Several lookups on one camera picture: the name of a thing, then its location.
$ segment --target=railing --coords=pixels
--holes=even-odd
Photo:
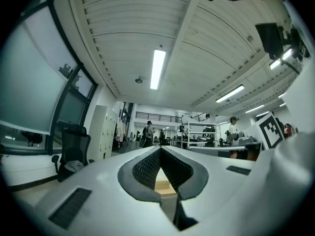
[[[209,119],[210,118],[210,114],[207,114],[207,113],[202,113],[202,114],[199,114],[195,117],[192,117],[194,120],[196,121],[203,121],[203,120],[206,120],[206,119]]]
[[[143,112],[136,112],[136,118],[147,119],[150,121],[159,120],[159,121],[169,121],[169,122],[178,122],[178,123],[182,122],[181,117],[149,114],[149,113],[143,113]]]

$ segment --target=window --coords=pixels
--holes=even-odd
[[[0,53],[0,142],[10,153],[53,153],[65,127],[82,127],[97,84],[52,16],[53,0],[32,0],[21,15]]]
[[[63,102],[59,120],[80,124],[86,103],[69,92]]]
[[[0,142],[7,148],[44,149],[45,135],[0,125]]]
[[[72,82],[72,87],[82,93],[85,97],[89,96],[92,86],[93,83],[82,70],[78,72]]]
[[[29,2],[29,4],[25,7],[25,9],[21,12],[21,16],[27,14],[32,9],[40,5],[41,3],[45,2],[46,0],[32,0]]]
[[[66,81],[48,63],[30,34],[27,20],[12,32],[1,52],[0,124],[49,135]]]
[[[64,44],[49,8],[36,12],[24,23],[34,46],[49,66],[68,79],[77,64]]]

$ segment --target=smoke detector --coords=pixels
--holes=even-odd
[[[135,82],[138,84],[141,84],[143,82],[143,80],[141,79],[141,76],[139,76],[138,79],[135,79]]]

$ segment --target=mesh panel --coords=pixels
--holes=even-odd
[[[178,187],[193,174],[193,169],[190,165],[166,151],[161,152],[161,167],[176,192]]]
[[[154,190],[156,178],[160,170],[160,151],[156,151],[145,159],[138,162],[132,169],[134,178],[146,187]]]
[[[61,164],[66,164],[69,161],[80,161],[87,165],[86,155],[91,137],[89,135],[63,131],[63,156]]]

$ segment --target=backpack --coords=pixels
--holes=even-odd
[[[146,138],[146,133],[147,133],[147,127],[144,127],[142,130],[142,138]]]

